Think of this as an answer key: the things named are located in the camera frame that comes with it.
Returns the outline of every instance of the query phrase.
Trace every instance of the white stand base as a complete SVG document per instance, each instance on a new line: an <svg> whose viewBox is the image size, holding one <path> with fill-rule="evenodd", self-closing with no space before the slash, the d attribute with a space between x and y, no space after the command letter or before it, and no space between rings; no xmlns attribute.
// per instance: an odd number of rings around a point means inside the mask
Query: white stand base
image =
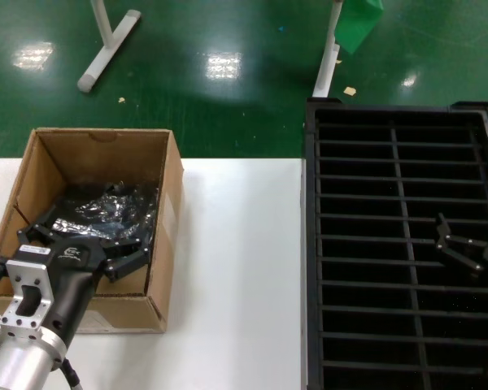
<svg viewBox="0 0 488 390"><path fill-rule="evenodd" d="M141 12L130 10L127 15L124 16L120 24L117 26L115 31L112 33L112 45L111 47L104 46L90 64L89 68L85 71L83 76L78 81L78 89L81 92L88 93L96 83L96 80L103 72L103 69L110 62L115 52L123 43L124 39L130 34L133 26L136 25L137 21L141 17Z"/></svg>
<svg viewBox="0 0 488 390"><path fill-rule="evenodd" d="M340 46L336 44L334 30L338 24L338 18L342 11L342 4L343 0L333 0L333 8L331 9L331 17L329 20L329 30L327 31L327 40L325 41L324 57L322 58L320 70L318 71L315 89L312 92L314 98L326 98L329 96L334 67L336 66L336 59L338 58L338 51L340 51Z"/></svg>
<svg viewBox="0 0 488 390"><path fill-rule="evenodd" d="M336 66L339 51L340 46L337 44L333 44L333 48L329 52L327 50L325 51L320 70L318 71L315 89L312 91L314 98L326 98L329 96L331 80L333 79L334 67Z"/></svg>

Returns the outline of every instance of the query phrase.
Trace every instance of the green floor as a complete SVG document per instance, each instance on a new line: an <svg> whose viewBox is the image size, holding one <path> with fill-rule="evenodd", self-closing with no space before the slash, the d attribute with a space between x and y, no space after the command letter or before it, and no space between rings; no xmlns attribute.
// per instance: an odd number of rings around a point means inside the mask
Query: green floor
<svg viewBox="0 0 488 390"><path fill-rule="evenodd" d="M330 3L106 0L112 25L129 8L142 21L84 95L76 82L102 45L89 1L0 0L0 157L39 126L170 128L185 157L300 156ZM341 53L333 97L488 101L488 0L384 4L356 54Z"/></svg>

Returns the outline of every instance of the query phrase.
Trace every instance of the cardboard box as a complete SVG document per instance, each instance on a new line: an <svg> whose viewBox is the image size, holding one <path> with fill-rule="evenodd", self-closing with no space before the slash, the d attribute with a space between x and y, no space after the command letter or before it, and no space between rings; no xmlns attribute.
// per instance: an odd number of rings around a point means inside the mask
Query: cardboard box
<svg viewBox="0 0 488 390"><path fill-rule="evenodd" d="M78 332L164 332L182 194L181 156L168 130L39 128L24 159L0 224L0 255L20 246L16 232L48 209L67 184L156 183L158 215L151 264L110 283L103 277ZM0 313L12 297L0 282Z"/></svg>

